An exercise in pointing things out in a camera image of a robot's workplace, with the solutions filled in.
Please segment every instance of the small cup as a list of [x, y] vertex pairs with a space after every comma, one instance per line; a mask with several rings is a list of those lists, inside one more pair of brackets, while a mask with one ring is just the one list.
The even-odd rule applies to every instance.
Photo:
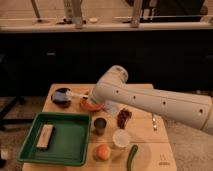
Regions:
[[118, 129], [113, 133], [113, 142], [118, 149], [125, 149], [130, 143], [130, 136], [126, 130]]
[[103, 135], [105, 132], [107, 122], [104, 118], [97, 118], [94, 121], [95, 132], [98, 135]]

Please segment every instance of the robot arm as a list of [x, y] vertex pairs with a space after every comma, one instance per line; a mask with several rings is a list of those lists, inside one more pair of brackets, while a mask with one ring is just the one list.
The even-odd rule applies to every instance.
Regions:
[[111, 67], [89, 93], [87, 102], [100, 104], [106, 100], [116, 101], [167, 116], [213, 134], [211, 97], [156, 89], [137, 89], [125, 84], [127, 79], [128, 73], [124, 68]]

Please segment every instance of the black cabinet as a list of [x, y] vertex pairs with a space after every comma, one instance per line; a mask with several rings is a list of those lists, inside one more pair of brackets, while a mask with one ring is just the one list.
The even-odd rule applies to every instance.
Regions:
[[128, 70], [129, 83], [175, 91], [213, 87], [212, 30], [0, 34], [0, 39], [5, 66], [23, 95], [46, 95], [52, 83], [96, 83], [112, 65]]

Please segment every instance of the red food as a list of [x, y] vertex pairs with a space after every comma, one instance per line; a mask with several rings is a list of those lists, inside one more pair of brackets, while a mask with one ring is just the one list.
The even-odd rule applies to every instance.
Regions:
[[103, 160], [106, 161], [110, 158], [111, 155], [111, 149], [107, 144], [101, 144], [96, 148], [96, 156]]

